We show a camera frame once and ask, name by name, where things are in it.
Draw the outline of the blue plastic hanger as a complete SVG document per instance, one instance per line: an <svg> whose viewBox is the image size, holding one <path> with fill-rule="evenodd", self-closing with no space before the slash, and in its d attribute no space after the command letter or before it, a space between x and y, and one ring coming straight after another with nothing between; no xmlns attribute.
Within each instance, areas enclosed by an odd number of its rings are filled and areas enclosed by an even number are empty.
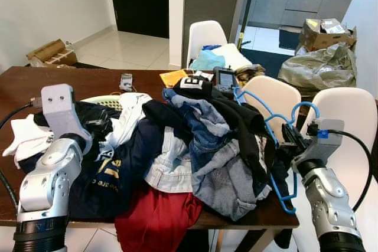
<svg viewBox="0 0 378 252"><path fill-rule="evenodd" d="M278 141L278 139L275 137L275 134L273 134L273 128L270 126L270 120L273 118L281 118L284 121L283 128L286 130L292 130L294 128L294 115L299 113L299 108L301 106L309 106L312 111L314 111L314 117L319 118L320 117L320 110L316 104L309 103L309 102L302 102L295 104L294 107L292 107L292 113L291 113L291 119L287 118L286 116L282 114L278 114L272 111L272 109L256 94L251 93L249 91L243 91L240 89L240 87L233 87L232 88L234 93L234 99L242 106L244 103L246 103L246 99L244 96L251 96L252 98L256 99L258 103L261 103L263 108L269 112L270 116L264 119L264 124L266 127L266 130L268 131L268 134L270 137L272 137L273 141L275 142L276 146L276 157L273 159L273 163L276 163L276 161L280 161L281 165L288 166L289 169L291 169L291 160L281 159L281 157L284 156L290 156L290 154L286 151L286 149L290 149L291 146L288 144L285 146L284 142ZM272 184L272 188L275 191L276 197L280 201L282 209L287 212L287 214L294 215L296 212L296 209L293 205L289 206L287 205L287 201L292 200L297 196L297 187L294 187L294 191L292 192L292 195L286 195L283 196L281 194L281 190L278 187L278 184L276 183L276 179L273 176L273 174L268 174L270 176L270 182Z"/></svg>

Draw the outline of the pale green laundry basket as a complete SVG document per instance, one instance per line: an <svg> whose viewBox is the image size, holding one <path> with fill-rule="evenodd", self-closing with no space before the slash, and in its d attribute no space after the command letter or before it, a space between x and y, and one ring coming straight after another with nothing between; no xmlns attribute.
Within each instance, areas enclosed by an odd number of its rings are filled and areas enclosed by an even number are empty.
<svg viewBox="0 0 378 252"><path fill-rule="evenodd" d="M103 96L89 97L82 99L82 102L93 103L93 104L102 104L102 106L107 106L108 108L115 109L116 111L122 111L123 105L120 102L120 95L110 94Z"/></svg>

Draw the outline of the white shirt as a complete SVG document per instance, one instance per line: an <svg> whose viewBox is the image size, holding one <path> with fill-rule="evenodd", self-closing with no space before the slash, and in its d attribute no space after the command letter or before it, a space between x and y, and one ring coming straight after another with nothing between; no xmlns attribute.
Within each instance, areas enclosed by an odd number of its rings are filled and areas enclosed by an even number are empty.
<svg viewBox="0 0 378 252"><path fill-rule="evenodd" d="M135 127L145 117L142 110L144 103L153 98L145 93L124 93L119 96L122 111L119 118L111 118L113 130L106 134L105 145L116 149L132 138Z"/></svg>

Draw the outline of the brown wooden table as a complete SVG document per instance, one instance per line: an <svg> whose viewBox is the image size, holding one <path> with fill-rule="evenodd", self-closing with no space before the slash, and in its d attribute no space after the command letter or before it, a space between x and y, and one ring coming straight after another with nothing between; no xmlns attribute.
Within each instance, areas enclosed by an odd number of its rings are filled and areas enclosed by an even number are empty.
<svg viewBox="0 0 378 252"><path fill-rule="evenodd" d="M37 68L11 67L0 74L0 120L12 111L30 102L32 97L40 95L41 88L55 84L68 84L74 90L76 100L107 95L119 91L119 80L122 73L135 76L135 90L146 93L154 99L164 101L162 89L165 87L159 74L162 70L112 70L86 68ZM12 142L14 136L8 123L0 129L0 154ZM0 156L0 169L7 176L11 187L19 190L25 173L17 169L13 158ZM4 239L12 241L12 233L16 226L16 209L7 190L0 182L0 228L10 228ZM203 208L192 230L243 230L248 231L242 240L242 248L237 251L262 252L273 242L281 230L297 228L299 220L292 214L284 212L275 193L258 203L254 211L246 214L238 221L222 217L218 212ZM72 219L71 228L114 228L113 220L77 220Z"/></svg>

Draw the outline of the navy garment yellow print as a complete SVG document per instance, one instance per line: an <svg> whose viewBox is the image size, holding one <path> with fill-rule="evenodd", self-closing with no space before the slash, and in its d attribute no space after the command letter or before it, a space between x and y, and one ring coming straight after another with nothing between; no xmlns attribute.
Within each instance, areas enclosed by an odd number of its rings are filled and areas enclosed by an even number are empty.
<svg viewBox="0 0 378 252"><path fill-rule="evenodd" d="M74 219L112 219L127 211L135 188L161 154L167 114L166 103L151 100L143 109L132 136L114 150L103 150L83 169L70 190L69 215Z"/></svg>

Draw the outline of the small grey device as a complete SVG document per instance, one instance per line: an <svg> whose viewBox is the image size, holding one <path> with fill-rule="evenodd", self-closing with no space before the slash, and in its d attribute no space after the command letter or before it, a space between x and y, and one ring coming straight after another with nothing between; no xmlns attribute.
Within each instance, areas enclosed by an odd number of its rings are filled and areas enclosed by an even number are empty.
<svg viewBox="0 0 378 252"><path fill-rule="evenodd" d="M121 74L119 80L119 89L123 92L133 92L134 91L134 76L130 73Z"/></svg>

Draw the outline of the olive plastic bag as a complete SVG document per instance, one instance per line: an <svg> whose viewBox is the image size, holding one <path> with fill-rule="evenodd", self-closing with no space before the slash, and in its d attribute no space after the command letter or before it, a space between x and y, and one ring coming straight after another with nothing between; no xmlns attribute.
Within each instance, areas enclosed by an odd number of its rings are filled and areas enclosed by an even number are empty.
<svg viewBox="0 0 378 252"><path fill-rule="evenodd" d="M302 92L336 87L356 87L356 55L343 42L295 55L283 62L278 79Z"/></svg>

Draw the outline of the grey garment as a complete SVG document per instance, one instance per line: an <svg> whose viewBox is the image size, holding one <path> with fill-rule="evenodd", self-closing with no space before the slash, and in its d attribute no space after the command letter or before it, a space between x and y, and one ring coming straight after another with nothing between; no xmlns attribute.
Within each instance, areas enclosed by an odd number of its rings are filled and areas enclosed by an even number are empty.
<svg viewBox="0 0 378 252"><path fill-rule="evenodd" d="M195 139L189 151L194 196L222 216L238 221L272 193L268 182L253 176L242 161L237 140L230 139L218 147Z"/></svg>

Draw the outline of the pale denim garment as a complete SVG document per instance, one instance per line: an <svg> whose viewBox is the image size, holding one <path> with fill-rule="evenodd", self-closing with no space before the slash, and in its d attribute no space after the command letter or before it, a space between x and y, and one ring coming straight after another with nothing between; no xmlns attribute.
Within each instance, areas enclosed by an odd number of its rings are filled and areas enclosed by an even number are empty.
<svg viewBox="0 0 378 252"><path fill-rule="evenodd" d="M162 149L144 174L144 181L160 192L192 193L191 155L186 142L165 127Z"/></svg>

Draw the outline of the blue jeans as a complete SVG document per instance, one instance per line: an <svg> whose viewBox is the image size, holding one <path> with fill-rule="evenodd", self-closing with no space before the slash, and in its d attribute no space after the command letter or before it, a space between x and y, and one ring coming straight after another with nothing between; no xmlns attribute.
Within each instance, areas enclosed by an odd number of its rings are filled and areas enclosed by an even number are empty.
<svg viewBox="0 0 378 252"><path fill-rule="evenodd" d="M189 144L193 169L202 168L230 141L229 125L205 99L191 99L165 88L162 96L177 109L193 138Z"/></svg>

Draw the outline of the orange envelope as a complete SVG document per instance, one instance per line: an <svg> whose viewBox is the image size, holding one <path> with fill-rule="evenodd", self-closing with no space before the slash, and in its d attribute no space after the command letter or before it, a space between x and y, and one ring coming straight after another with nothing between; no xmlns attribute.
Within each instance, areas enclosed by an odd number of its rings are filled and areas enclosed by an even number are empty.
<svg viewBox="0 0 378 252"><path fill-rule="evenodd" d="M171 88L182 79L187 77L187 73L184 70L175 70L170 72L163 72L159 74L160 79L167 88Z"/></svg>

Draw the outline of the white cushion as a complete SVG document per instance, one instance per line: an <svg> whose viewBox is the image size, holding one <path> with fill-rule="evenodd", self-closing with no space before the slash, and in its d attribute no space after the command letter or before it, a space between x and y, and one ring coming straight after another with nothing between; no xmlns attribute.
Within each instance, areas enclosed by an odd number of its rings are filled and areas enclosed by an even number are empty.
<svg viewBox="0 0 378 252"><path fill-rule="evenodd" d="M215 55L222 56L224 58L224 67L234 71L253 65L234 44L221 45L221 47L212 49L211 52Z"/></svg>

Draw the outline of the open cardboard box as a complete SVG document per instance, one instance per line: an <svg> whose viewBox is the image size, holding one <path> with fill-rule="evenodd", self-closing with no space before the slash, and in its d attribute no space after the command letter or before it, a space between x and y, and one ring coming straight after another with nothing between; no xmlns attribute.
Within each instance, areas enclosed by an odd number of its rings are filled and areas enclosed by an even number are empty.
<svg viewBox="0 0 378 252"><path fill-rule="evenodd" d="M348 29L336 18L306 18L295 49L315 51L339 42L344 42L346 47L351 48L356 41L356 29Z"/></svg>

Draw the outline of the red garment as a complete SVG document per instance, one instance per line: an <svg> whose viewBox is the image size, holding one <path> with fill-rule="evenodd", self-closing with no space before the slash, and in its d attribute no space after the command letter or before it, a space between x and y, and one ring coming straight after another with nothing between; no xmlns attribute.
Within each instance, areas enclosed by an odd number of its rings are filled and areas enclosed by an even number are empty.
<svg viewBox="0 0 378 252"><path fill-rule="evenodd" d="M192 193L161 192L141 182L114 220L122 252L176 252L202 209Z"/></svg>

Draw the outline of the teal bag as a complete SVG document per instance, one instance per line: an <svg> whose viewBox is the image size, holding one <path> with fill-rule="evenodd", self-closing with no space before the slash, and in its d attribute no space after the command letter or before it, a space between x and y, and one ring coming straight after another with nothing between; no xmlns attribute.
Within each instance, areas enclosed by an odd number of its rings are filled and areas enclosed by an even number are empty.
<svg viewBox="0 0 378 252"><path fill-rule="evenodd" d="M213 70L216 67L227 68L223 55L217 55L213 50L222 45L203 46L194 60L191 60L188 68L191 70Z"/></svg>

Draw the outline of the black and yellow pole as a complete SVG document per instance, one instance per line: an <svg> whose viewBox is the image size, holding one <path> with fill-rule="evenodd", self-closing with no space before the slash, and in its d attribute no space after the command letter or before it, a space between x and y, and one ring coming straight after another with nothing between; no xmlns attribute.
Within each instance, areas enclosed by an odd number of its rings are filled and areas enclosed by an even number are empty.
<svg viewBox="0 0 378 252"><path fill-rule="evenodd" d="M236 47L238 50L240 50L243 45L244 33L246 30L246 26L247 26L248 18L249 18L249 10L250 10L250 7L252 6L253 0L244 0L244 1L245 2L242 6L242 14L240 17L240 28L239 28L239 32L236 39Z"/></svg>

